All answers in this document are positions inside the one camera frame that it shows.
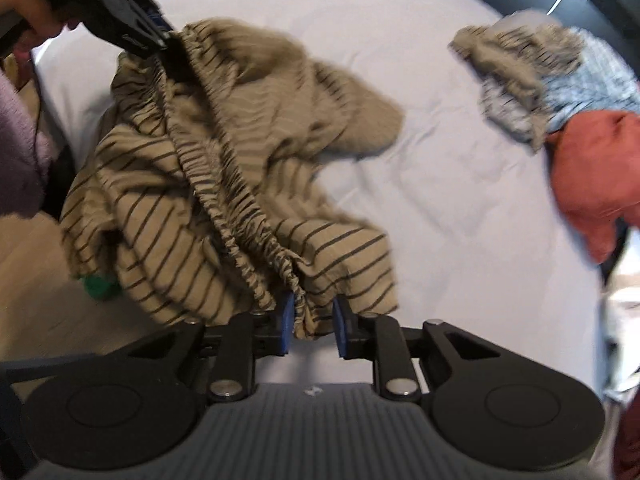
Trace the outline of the person's left hand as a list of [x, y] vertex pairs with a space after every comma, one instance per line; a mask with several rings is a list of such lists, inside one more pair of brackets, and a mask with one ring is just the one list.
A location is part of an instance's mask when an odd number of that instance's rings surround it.
[[80, 21], [78, 18], [61, 18], [55, 14], [47, 0], [1, 0], [1, 13], [15, 11], [28, 21], [30, 31], [36, 44], [54, 38], [64, 28], [74, 30]]

